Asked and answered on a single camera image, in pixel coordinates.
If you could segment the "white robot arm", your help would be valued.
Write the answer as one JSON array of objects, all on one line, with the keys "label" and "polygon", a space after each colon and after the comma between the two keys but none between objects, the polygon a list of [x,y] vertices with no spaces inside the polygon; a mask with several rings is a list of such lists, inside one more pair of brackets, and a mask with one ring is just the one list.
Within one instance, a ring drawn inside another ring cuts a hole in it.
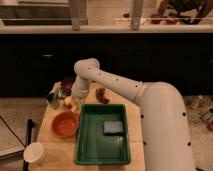
[{"label": "white robot arm", "polygon": [[105,72],[95,58],[77,61],[74,72],[74,97],[87,97],[96,82],[140,108],[146,171],[196,171],[185,104],[173,85]]}]

